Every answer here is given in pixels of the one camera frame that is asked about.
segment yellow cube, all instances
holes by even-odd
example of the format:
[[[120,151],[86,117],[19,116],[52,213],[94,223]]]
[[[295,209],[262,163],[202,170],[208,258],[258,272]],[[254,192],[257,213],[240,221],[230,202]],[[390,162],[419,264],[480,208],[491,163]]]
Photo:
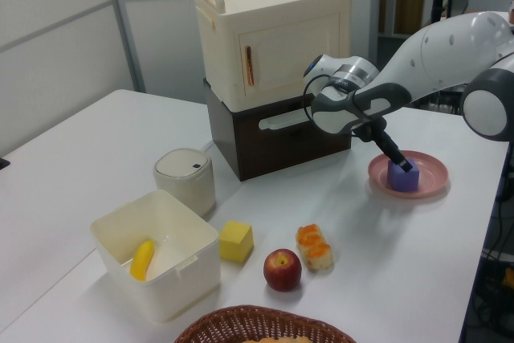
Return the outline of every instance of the yellow cube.
[[[219,256],[222,259],[244,263],[254,249],[251,226],[229,220],[219,233]]]

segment white storage bin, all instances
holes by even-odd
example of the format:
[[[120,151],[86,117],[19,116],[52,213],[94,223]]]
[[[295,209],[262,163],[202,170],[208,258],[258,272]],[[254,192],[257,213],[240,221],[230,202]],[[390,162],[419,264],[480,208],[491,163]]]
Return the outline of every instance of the white storage bin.
[[[167,321],[220,280],[218,232],[164,190],[155,190],[91,225],[109,275],[150,321]],[[147,280],[130,273],[137,248],[147,239],[155,252]]]
[[[194,0],[206,79],[232,112],[301,96],[321,54],[349,56],[351,0]]]

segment wicker basket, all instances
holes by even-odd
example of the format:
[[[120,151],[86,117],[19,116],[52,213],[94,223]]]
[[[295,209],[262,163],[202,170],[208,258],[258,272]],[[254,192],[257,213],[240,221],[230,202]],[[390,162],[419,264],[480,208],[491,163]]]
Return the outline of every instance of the wicker basket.
[[[202,316],[175,343],[242,343],[264,337],[308,337],[313,343],[355,343],[322,321],[254,305],[222,308]]]

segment banana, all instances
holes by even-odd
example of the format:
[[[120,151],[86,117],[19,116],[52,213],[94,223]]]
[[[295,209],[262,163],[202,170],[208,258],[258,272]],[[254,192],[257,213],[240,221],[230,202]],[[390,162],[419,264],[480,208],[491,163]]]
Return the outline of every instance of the banana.
[[[146,281],[146,270],[152,260],[153,249],[153,240],[146,240],[137,248],[130,266],[130,274],[139,281]]]

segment purple cube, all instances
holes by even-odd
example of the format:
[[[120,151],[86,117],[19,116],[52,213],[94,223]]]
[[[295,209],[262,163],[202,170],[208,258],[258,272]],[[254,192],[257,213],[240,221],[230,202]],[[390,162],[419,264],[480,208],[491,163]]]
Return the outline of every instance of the purple cube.
[[[387,164],[387,182],[391,189],[397,192],[415,192],[418,190],[419,169],[412,158],[407,158],[412,169],[405,172],[400,166],[395,165],[391,160]]]

